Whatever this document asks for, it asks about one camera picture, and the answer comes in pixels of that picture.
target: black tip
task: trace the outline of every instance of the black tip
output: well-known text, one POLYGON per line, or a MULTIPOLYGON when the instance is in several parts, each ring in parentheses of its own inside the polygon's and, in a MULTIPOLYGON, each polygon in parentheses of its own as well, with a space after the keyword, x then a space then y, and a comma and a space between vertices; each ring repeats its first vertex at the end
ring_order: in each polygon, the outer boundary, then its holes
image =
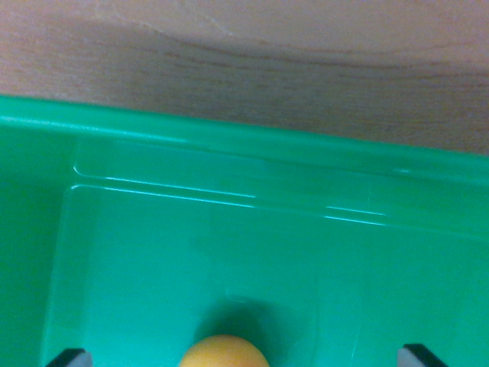
POLYGON ((404 346, 426 367, 448 367, 423 344, 406 344, 404 346))
POLYGON ((46 367, 67 367, 77 356, 84 353, 85 350, 78 349, 65 349, 53 359, 46 367))

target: wood grain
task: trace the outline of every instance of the wood grain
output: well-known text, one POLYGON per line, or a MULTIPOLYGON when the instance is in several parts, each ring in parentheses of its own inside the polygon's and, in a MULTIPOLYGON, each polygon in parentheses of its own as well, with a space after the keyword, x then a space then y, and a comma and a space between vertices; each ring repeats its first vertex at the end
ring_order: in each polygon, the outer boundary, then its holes
POLYGON ((489 2, 5 1, 0 93, 489 154, 489 2))

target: yellow ball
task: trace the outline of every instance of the yellow ball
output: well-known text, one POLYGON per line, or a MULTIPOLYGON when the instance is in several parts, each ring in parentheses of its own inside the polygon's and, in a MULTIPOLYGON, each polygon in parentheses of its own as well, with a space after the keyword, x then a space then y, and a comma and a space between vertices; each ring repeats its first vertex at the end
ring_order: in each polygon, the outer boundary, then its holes
POLYGON ((190 348, 179 367, 270 367, 261 352, 237 336, 216 335, 190 348))

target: light brown table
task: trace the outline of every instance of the light brown table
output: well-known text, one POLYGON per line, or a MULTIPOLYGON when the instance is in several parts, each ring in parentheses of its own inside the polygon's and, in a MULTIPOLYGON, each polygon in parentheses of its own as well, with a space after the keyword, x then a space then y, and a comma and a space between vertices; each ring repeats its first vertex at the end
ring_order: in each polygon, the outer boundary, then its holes
POLYGON ((489 154, 489 2, 5 0, 0 93, 489 154))

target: ping pong ball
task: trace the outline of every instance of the ping pong ball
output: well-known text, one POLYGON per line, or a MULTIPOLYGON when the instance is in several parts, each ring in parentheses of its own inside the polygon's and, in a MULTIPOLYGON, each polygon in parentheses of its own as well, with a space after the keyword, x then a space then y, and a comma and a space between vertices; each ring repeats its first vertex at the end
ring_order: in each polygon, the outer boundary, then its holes
POLYGON ((190 348, 179 367, 270 367, 253 344, 230 335, 210 336, 190 348))

